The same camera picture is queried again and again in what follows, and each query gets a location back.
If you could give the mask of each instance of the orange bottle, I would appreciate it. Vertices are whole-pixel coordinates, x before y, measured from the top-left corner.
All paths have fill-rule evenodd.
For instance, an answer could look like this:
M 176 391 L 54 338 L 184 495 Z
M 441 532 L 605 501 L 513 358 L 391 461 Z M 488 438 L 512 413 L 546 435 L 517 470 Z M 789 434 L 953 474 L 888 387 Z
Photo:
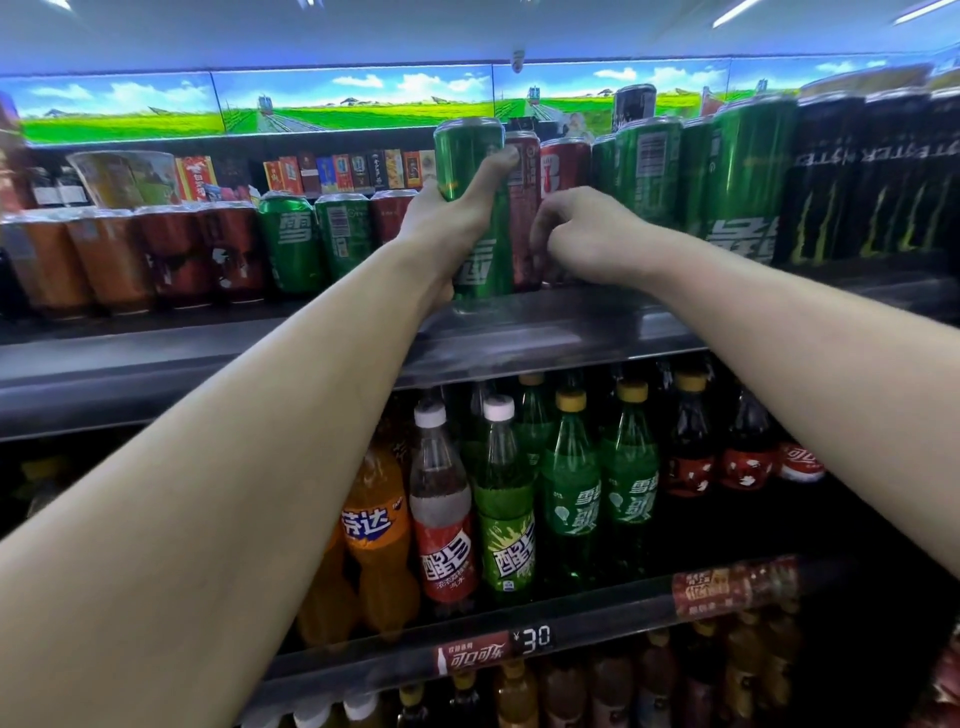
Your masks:
M 360 609 L 377 632 L 398 632 L 420 610 L 420 585 L 407 569 L 410 511 L 403 476 L 380 446 L 364 455 L 341 514 L 347 547 L 360 564 Z
M 338 523 L 297 612 L 297 629 L 309 647 L 345 642 L 360 620 L 357 595 L 344 578 L 345 546 L 344 529 Z

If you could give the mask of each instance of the canned drink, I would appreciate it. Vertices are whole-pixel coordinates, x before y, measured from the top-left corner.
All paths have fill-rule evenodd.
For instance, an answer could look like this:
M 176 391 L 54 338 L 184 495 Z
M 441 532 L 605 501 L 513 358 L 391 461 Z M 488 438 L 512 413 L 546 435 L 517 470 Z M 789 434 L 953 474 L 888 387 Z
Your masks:
M 797 100 L 762 94 L 713 116 L 707 168 L 706 240 L 761 263 L 773 258 L 790 168 Z
M 611 131 L 619 132 L 632 121 L 649 119 L 657 112 L 657 87 L 651 84 L 624 86 L 613 95 Z
M 676 116 L 633 121 L 616 133 L 620 204 L 647 222 L 676 225 L 680 136 L 684 122 Z
M 856 163 L 863 108 L 863 97 L 851 91 L 810 96 L 798 103 L 775 264 L 819 265 L 833 258 Z
M 437 186 L 452 202 L 467 190 L 483 160 L 503 149 L 503 124 L 480 116 L 451 119 L 437 127 L 433 139 Z M 422 153 L 420 164 L 424 165 Z M 458 299 L 486 299 L 514 291 L 510 204 L 506 187 L 506 184 L 501 186 L 493 199 L 490 227 L 453 280 L 454 294 Z
M 540 288 L 542 271 L 530 250 L 530 229 L 540 207 L 540 140 L 534 132 L 507 132 L 520 161 L 507 178 L 510 195 L 510 246 L 514 254 L 514 290 Z
M 389 243 L 400 234 L 407 207 L 417 197 L 416 189 L 385 189 L 373 195 L 370 212 L 376 230 L 375 248 Z
M 314 205 L 326 259 L 340 280 L 373 252 L 370 201 L 359 192 L 323 195 Z
M 680 134 L 680 168 L 677 178 L 677 230 L 703 237 L 707 166 L 713 115 L 684 122 Z
M 312 296 L 324 290 L 320 231 L 310 203 L 288 192 L 268 192 L 260 199 L 257 219 L 280 292 Z

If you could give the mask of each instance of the green bottle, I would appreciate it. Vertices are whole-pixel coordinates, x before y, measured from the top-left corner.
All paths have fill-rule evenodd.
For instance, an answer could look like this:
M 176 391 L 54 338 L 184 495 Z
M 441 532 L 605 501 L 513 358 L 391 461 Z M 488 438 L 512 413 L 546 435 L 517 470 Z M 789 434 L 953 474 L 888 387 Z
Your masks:
M 580 592 L 595 579 L 600 510 L 600 463 L 587 435 L 582 389 L 557 391 L 560 422 L 540 459 L 543 553 L 550 555 L 547 583 L 557 592 Z
M 600 443 L 601 511 L 616 575 L 630 578 L 644 573 L 644 533 L 657 494 L 660 454 L 644 414 L 647 383 L 622 379 L 616 384 L 616 398 L 619 411 L 604 426 Z
M 518 604 L 533 597 L 534 470 L 511 428 L 513 399 L 490 395 L 483 411 L 489 424 L 487 457 L 477 469 L 473 499 L 483 541 L 484 580 L 498 604 Z

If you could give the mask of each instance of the fanta bottle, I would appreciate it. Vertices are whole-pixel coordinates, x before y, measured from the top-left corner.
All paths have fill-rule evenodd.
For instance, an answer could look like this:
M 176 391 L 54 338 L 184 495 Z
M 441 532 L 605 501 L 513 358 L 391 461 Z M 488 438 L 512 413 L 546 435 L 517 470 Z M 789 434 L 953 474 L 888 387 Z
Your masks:
M 359 562 L 360 609 L 370 629 L 396 632 L 420 610 L 420 585 L 407 569 L 410 511 L 394 457 L 371 446 L 341 513 L 347 547 Z

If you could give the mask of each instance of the green can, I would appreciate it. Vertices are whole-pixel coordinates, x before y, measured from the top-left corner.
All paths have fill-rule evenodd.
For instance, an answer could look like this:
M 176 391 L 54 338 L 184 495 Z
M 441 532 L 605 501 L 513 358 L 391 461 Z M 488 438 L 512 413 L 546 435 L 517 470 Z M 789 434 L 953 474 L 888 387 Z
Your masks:
M 704 238 L 761 263 L 773 258 L 797 124 L 792 94 L 725 104 L 713 117 Z
M 590 186 L 616 196 L 616 134 L 597 136 L 590 150 Z
M 676 226 L 680 136 L 677 116 L 632 121 L 616 133 L 617 199 L 637 217 Z
M 704 234 L 704 192 L 713 137 L 713 115 L 684 122 L 680 136 L 680 178 L 677 184 L 677 230 Z
M 340 280 L 373 252 L 370 200 L 359 192 L 323 195 L 314 205 L 326 259 Z
M 257 210 L 274 282 L 281 293 L 320 293 L 328 283 L 313 207 L 287 192 L 268 192 Z
M 452 202 L 459 199 L 480 163 L 503 149 L 503 124 L 472 116 L 443 122 L 433 132 L 437 157 L 437 186 Z M 453 280 L 458 299 L 488 299 L 514 292 L 514 260 L 510 245 L 510 200 L 507 184 L 493 200 L 490 227 Z

